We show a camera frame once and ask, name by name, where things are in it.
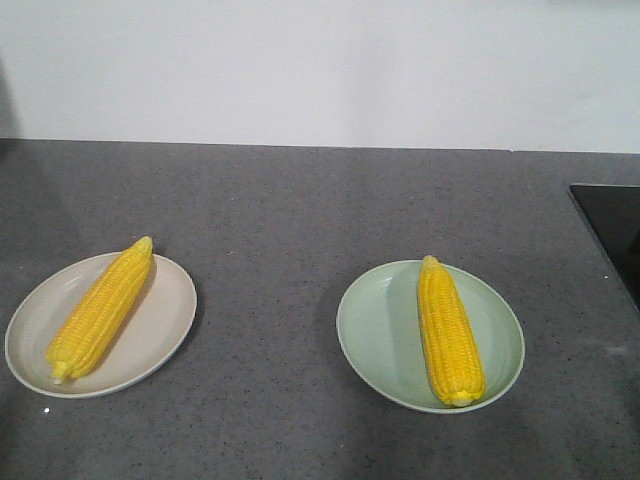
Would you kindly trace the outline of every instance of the speckled countertop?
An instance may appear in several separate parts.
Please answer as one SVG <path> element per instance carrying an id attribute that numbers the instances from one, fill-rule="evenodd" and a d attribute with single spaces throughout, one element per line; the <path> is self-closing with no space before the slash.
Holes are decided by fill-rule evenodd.
<path id="1" fill-rule="evenodd" d="M 571 182 L 640 184 L 640 157 L 0 141 L 3 329 L 48 276 L 146 233 L 199 298 L 176 355 L 121 392 L 56 399 L 0 368 L 0 477 L 637 477 L 640 316 Z M 348 285 L 425 253 L 524 330 L 515 387 L 472 413 L 383 398 L 338 344 Z"/>

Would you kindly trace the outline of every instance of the mint green plate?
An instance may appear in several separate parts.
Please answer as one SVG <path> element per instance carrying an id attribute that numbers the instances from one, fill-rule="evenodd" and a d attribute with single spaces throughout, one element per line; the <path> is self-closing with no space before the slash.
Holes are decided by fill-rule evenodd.
<path id="1" fill-rule="evenodd" d="M 347 289 L 336 325 L 342 351 L 354 370 L 385 397 L 430 413 L 462 413 L 504 395 L 524 364 L 524 336 L 513 310 L 473 275 L 445 265 L 465 305 L 487 380 L 485 396 L 467 407 L 440 402 L 429 385 L 418 321 L 417 285 L 422 262 L 387 263 Z"/>

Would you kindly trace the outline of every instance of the corn on the cob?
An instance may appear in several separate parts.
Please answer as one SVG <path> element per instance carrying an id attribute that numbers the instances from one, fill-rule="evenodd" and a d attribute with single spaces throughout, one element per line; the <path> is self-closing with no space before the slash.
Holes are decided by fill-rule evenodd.
<path id="1" fill-rule="evenodd" d="M 143 237 L 120 253 L 73 309 L 46 351 L 54 383 L 87 375 L 102 358 L 147 278 L 152 250 Z"/>
<path id="2" fill-rule="evenodd" d="M 418 305 L 429 381 L 445 404 L 480 399 L 486 381 L 464 305 L 449 272 L 432 256 L 422 262 Z"/>

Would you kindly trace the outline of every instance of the beige plate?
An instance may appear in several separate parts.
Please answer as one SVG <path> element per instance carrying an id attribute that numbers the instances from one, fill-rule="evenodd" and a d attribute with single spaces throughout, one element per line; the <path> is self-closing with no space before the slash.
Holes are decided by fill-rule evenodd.
<path id="1" fill-rule="evenodd" d="M 117 255 L 99 255 L 61 270 L 20 304 L 9 323 L 4 351 L 11 372 L 24 385 L 53 397 L 106 395 L 150 375 L 178 349 L 195 315 L 195 287 L 182 267 L 154 255 L 140 298 L 98 368 L 63 385 L 49 378 L 44 352 L 51 338 Z"/>

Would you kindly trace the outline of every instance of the induction cooktop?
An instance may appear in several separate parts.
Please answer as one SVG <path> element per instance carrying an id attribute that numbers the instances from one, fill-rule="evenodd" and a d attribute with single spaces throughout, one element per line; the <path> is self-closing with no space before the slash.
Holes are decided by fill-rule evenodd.
<path id="1" fill-rule="evenodd" d="M 640 310 L 640 186 L 573 184 L 569 189 Z"/>

